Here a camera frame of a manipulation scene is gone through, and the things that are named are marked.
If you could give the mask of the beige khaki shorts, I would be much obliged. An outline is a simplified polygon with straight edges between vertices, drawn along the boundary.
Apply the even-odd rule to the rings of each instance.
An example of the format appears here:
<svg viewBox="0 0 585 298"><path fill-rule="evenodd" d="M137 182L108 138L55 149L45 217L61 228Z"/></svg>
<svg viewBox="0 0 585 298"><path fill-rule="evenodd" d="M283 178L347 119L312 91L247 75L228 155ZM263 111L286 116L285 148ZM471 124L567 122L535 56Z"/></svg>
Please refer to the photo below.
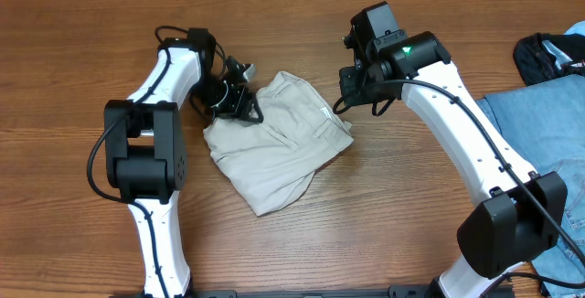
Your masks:
<svg viewBox="0 0 585 298"><path fill-rule="evenodd" d="M203 134L215 164L260 217L300 198L354 139L352 124L289 72L278 72L256 97L261 123L217 118Z"/></svg>

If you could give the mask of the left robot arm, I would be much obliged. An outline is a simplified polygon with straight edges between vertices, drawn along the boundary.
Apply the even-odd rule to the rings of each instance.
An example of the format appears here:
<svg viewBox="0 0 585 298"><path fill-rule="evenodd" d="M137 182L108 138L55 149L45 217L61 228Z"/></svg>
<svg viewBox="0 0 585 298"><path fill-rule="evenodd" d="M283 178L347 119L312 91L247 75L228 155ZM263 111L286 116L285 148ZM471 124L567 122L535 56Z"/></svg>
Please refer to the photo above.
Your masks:
<svg viewBox="0 0 585 298"><path fill-rule="evenodd" d="M142 297L193 297L192 273L182 247L178 199L187 178L187 151L180 119L185 102L201 101L204 119L260 123L263 114L247 84L254 72L225 54L205 28L160 37L157 62L144 84L104 108L104 131L87 167L105 149L114 201L133 215L145 268Z"/></svg>

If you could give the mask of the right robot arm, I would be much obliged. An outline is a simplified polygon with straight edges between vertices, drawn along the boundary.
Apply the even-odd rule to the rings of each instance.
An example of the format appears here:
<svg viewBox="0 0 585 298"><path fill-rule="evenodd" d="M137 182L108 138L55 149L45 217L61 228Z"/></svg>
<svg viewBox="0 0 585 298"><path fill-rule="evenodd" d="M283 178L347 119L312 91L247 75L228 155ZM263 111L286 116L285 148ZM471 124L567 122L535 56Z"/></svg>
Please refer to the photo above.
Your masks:
<svg viewBox="0 0 585 298"><path fill-rule="evenodd" d="M458 170L473 211L458 228L461 252L428 285L393 285L392 297L510 297L514 271L558 241L568 190L541 175L494 128L431 32L409 36L389 5L364 8L343 42L354 63L339 72L335 113L370 105L381 115L403 101L429 127Z"/></svg>

